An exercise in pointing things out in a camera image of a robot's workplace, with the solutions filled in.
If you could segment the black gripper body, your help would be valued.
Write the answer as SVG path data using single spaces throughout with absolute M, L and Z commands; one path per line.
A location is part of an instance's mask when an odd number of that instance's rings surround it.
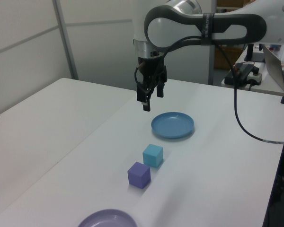
M 142 85 L 150 85 L 153 77 L 156 82 L 162 79 L 167 82 L 167 70 L 164 63 L 165 57 L 163 55 L 154 58 L 138 57 L 139 65 L 142 64 L 139 71 L 143 75 Z

